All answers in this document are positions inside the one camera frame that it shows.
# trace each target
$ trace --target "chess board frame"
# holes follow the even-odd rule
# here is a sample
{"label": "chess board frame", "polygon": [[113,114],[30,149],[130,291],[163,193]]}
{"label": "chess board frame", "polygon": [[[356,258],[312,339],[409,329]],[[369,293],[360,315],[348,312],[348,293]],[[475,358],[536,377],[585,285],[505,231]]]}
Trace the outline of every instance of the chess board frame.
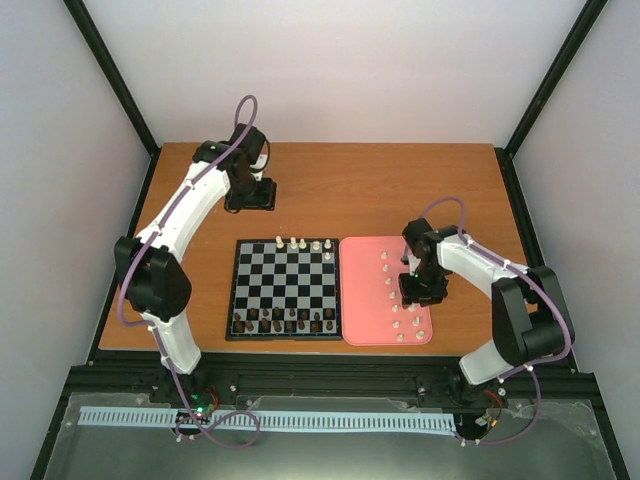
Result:
{"label": "chess board frame", "polygon": [[[285,242],[285,246],[282,249],[277,249],[277,248],[275,249],[276,254],[286,254],[287,256],[290,254],[301,254],[301,253],[308,254],[309,255],[308,261],[300,262],[299,257],[296,257],[295,262],[289,262],[288,261],[289,257],[287,257],[287,260],[285,262],[282,262],[282,258],[276,258],[273,260],[273,262],[262,261],[262,262],[256,262],[256,263],[253,263],[253,262],[247,263],[246,258],[245,258],[245,261],[241,261],[241,255],[260,255],[260,254],[264,255],[264,252],[254,252],[253,251],[254,245],[264,245],[265,247],[267,245],[272,245],[273,247],[275,247],[276,245],[275,240],[274,239],[238,240],[236,242],[233,274],[231,277],[231,294],[229,298],[229,311],[227,316],[227,324],[225,327],[225,338],[227,340],[278,340],[278,339],[340,340],[342,339],[342,312],[341,312],[341,297],[340,297],[341,296],[340,241],[337,238],[329,238],[328,240],[331,242],[330,250],[325,249],[324,244],[325,244],[326,238],[306,239],[305,241],[307,242],[307,246],[305,249],[302,249],[302,250],[299,247],[296,249],[292,249],[290,244],[286,242]],[[314,241],[320,242],[321,247],[319,251],[313,250],[312,244]],[[251,247],[251,253],[248,253],[247,246]],[[325,252],[331,253],[330,260],[327,260],[324,258]],[[315,261],[312,261],[311,254],[319,254],[319,255],[322,255],[322,257],[319,260],[316,259]],[[247,272],[247,268],[244,266],[245,265],[264,266],[269,264],[274,265],[274,274],[272,275],[270,272],[267,272],[266,275],[279,277],[279,278],[274,278],[273,287],[274,288],[276,286],[284,287],[285,295],[274,296],[275,292],[272,295],[269,295],[267,293],[265,296],[262,296],[261,294],[259,297],[255,295],[248,295],[246,293],[247,287],[260,287],[262,290],[262,287],[269,287],[269,285],[263,285],[262,283],[260,284],[257,283],[257,279],[255,277],[257,277],[258,275],[260,276],[265,275],[262,271],[260,271],[259,273],[252,273],[251,268],[249,268],[249,272]],[[285,273],[275,274],[275,265],[284,265]],[[309,265],[309,273],[308,274],[307,273],[289,273],[289,272],[293,272],[295,269],[295,266],[299,266],[299,265]],[[320,269],[321,273],[318,273],[317,267],[314,269],[313,265],[321,265],[321,269]],[[327,267],[323,267],[324,265],[331,265],[333,267],[333,272],[324,273],[324,269],[327,268]],[[243,281],[241,282],[243,283],[243,285],[239,284],[239,279],[240,279],[240,276],[242,275],[244,275],[245,277],[246,276],[253,277],[249,279],[248,285],[244,285],[247,283],[246,278],[244,278]],[[318,280],[317,276],[320,275],[322,278],[322,282],[320,284],[315,283],[312,286],[311,285],[312,275],[316,277],[313,279],[316,282]],[[296,277],[296,286],[308,285],[310,290],[309,294],[303,293],[302,295],[300,295],[298,292],[298,289],[296,289],[295,296],[291,296],[291,297],[286,296],[286,290],[287,290],[286,287],[290,286],[290,285],[287,285],[287,283],[290,282],[290,280],[292,280],[291,276]],[[299,283],[298,280],[300,279],[301,276],[304,276],[305,280],[303,280],[303,282],[300,285],[298,285]],[[319,293],[319,289],[317,288],[318,286],[322,289],[322,293]],[[326,287],[333,287],[331,295],[326,293]],[[315,295],[311,295],[312,289],[316,290]],[[238,307],[236,304],[237,303],[236,301],[238,299],[245,299],[245,298],[248,300],[247,305],[244,306],[244,302],[242,302],[241,306]],[[321,305],[317,303],[319,301],[318,299],[321,299],[322,301]],[[276,332],[275,327],[273,326],[273,323],[271,323],[270,331],[263,331],[262,326],[260,325],[260,319],[264,317],[262,315],[262,310],[264,308],[267,308],[269,310],[270,314],[268,317],[269,317],[269,320],[272,322],[275,315],[274,314],[275,307],[280,307],[282,310],[280,317],[277,318],[282,322],[281,331]],[[251,308],[258,309],[257,320],[252,319],[254,323],[254,330],[251,332],[248,332],[245,328],[244,332],[236,331],[234,328],[234,321],[235,321],[233,318],[234,313],[238,312],[242,317],[241,321],[246,322],[247,316],[249,315],[248,312]],[[290,310],[292,308],[295,311],[294,317],[289,315]],[[324,311],[326,308],[333,309],[332,317],[327,317],[325,315]],[[307,311],[308,315],[307,315],[307,320],[304,320],[305,328],[300,330],[298,328],[297,322],[298,320],[300,320],[302,312],[304,310]],[[319,321],[321,322],[321,325],[322,325],[322,331],[320,332],[311,331],[311,322],[314,321],[313,316],[315,312],[319,312],[321,315],[321,319]],[[293,321],[293,329],[294,329],[293,332],[286,331],[285,321]],[[325,331],[328,321],[333,322],[333,329],[330,331]]]}

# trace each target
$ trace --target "table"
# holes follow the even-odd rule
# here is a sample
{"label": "table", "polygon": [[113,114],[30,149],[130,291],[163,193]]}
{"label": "table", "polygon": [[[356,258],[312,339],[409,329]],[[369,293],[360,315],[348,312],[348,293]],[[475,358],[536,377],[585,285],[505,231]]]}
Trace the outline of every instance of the table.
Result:
{"label": "table", "polygon": [[[198,144],[162,148],[139,229],[165,205],[186,174]],[[426,345],[355,347],[341,340],[225,340],[236,241],[246,238],[400,235],[432,201],[458,195],[468,208],[465,229],[512,261],[524,254],[492,145],[274,143],[267,176],[278,184],[273,212],[231,215],[219,202],[187,249],[183,268],[193,285],[187,307],[203,351],[327,354],[464,355],[491,337],[489,300],[452,275],[449,296],[432,307],[433,338]],[[450,202],[429,214],[434,226],[457,223]],[[107,318],[99,348],[155,349],[146,328],[124,328]],[[138,314],[127,305],[129,319]]]}

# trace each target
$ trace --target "white wall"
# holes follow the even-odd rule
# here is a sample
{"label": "white wall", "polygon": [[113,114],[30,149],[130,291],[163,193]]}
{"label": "white wall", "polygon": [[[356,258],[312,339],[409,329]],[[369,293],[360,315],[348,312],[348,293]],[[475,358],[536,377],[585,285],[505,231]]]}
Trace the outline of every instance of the white wall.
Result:
{"label": "white wall", "polygon": [[69,366],[86,360],[147,157],[62,1],[2,2],[0,44],[0,465],[9,480],[29,477]]}
{"label": "white wall", "polygon": [[159,141],[506,144],[584,0],[88,0]]}
{"label": "white wall", "polygon": [[640,3],[609,2],[516,157],[580,367],[640,478]]}

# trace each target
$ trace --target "black metal frame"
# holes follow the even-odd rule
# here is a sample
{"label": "black metal frame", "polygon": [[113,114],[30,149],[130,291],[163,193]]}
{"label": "black metal frame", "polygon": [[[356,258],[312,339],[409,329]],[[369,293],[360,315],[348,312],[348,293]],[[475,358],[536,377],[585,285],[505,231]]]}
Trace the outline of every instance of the black metal frame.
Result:
{"label": "black metal frame", "polygon": [[[149,168],[128,230],[129,234],[133,234],[153,178],[160,148],[155,143],[83,1],[64,0],[64,2],[113,87],[140,140],[149,152]],[[606,0],[586,1],[511,140],[505,148],[495,149],[525,257],[528,264],[533,267],[542,265],[544,259],[520,188],[513,159],[605,4]],[[179,399],[171,388],[171,379],[166,369],[160,365],[157,352],[98,349],[115,291],[114,277],[89,352],[88,362],[83,366],[72,367],[69,372],[49,432],[34,467],[32,479],[44,477],[60,423],[72,393],[148,393],[158,401],[169,401],[179,405]],[[428,390],[429,386],[439,382],[446,374],[446,369],[458,360],[458,357],[204,353],[199,371],[206,372],[207,381],[218,386],[223,403],[241,405],[246,399],[262,395],[366,396],[402,399],[421,407],[437,407],[445,412],[464,414],[473,411],[474,408],[455,405],[438,395],[430,395]],[[592,374],[578,373],[573,358],[554,365],[540,366],[537,372],[545,398],[591,401],[615,473],[618,478],[629,478],[595,377]],[[532,382],[526,373],[510,379],[507,389],[511,398],[535,396]]]}

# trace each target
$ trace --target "robotic arm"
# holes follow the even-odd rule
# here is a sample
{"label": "robotic arm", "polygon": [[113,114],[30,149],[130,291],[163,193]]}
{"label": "robotic arm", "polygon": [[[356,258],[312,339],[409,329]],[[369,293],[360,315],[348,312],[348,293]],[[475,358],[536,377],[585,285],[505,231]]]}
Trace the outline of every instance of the robotic arm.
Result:
{"label": "robotic arm", "polygon": [[[464,382],[457,387],[459,399],[463,399],[465,389],[490,381],[515,366],[557,354],[565,346],[560,324],[520,275],[533,280],[555,304],[573,343],[567,306],[550,268],[529,269],[503,260],[482,247],[473,248],[473,239],[458,227],[450,225],[435,230],[423,218],[409,222],[402,236],[411,250],[406,259],[409,273],[399,277],[404,307],[412,303],[421,306],[441,303],[447,296],[446,276],[452,272],[491,299],[493,338],[460,360]],[[526,303],[536,305],[537,309],[529,312]]]}
{"label": "robotic arm", "polygon": [[238,124],[228,142],[203,143],[193,155],[185,179],[158,216],[137,238],[121,237],[114,249],[116,274],[122,286],[142,245],[155,235],[126,296],[148,328],[158,330],[167,352],[163,365],[166,367],[167,357],[171,358],[178,373],[191,373],[200,360],[186,313],[191,283],[180,267],[193,234],[223,198],[227,210],[274,208],[276,184],[262,178],[268,156],[260,152],[268,141],[255,127],[225,160],[206,171],[245,128]]}

